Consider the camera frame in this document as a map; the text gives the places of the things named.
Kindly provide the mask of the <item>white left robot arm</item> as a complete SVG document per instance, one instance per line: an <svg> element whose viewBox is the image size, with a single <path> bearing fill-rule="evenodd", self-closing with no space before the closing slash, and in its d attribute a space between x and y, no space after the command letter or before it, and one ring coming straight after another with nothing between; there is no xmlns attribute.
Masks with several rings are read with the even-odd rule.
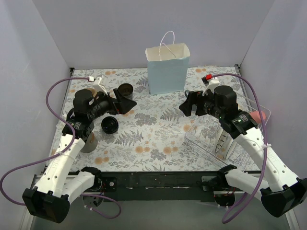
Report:
<svg viewBox="0 0 307 230"><path fill-rule="evenodd" d="M115 98L103 92L93 95L89 89L75 93L73 108L67 115L54 158L34 187L23 193L23 201L31 215L61 223L76 198L87 189L96 192L101 188L100 170L93 167L82 169L69 183L65 181L91 136L94 120L106 113L126 114L136 106L136 101L125 98L118 89L114 89L114 93Z"/></svg>

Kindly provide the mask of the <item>black plastic cup lid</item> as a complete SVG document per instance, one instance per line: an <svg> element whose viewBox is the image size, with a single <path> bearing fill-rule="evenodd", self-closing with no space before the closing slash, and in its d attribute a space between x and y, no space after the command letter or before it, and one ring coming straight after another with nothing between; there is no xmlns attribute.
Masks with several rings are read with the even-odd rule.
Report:
<svg viewBox="0 0 307 230"><path fill-rule="evenodd" d="M118 121L112 116L105 117L101 122L102 131L106 134L114 134L119 127Z"/></svg>

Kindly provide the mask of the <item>dark takeout coffee cup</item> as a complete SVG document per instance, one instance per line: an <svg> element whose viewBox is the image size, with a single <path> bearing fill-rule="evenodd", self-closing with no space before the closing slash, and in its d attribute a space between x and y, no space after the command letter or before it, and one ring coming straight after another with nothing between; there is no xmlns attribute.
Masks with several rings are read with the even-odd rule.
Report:
<svg viewBox="0 0 307 230"><path fill-rule="evenodd" d="M121 84L118 87L118 91L125 98L133 100L133 86L131 84L129 84L129 83Z"/></svg>

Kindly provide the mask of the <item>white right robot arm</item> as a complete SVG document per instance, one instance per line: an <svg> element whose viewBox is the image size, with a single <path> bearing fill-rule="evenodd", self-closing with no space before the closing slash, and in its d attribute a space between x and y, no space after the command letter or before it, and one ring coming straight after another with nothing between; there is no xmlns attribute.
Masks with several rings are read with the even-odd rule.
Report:
<svg viewBox="0 0 307 230"><path fill-rule="evenodd" d="M280 217L301 204L307 196L307 180L292 172L265 143L263 132L252 116L238 108L237 94L230 86L218 86L206 92L191 91L179 109L190 116L195 105L196 115L211 115L221 128L239 144L261 169L259 179L234 165L221 168L216 176L222 190L238 188L261 201L274 217Z"/></svg>

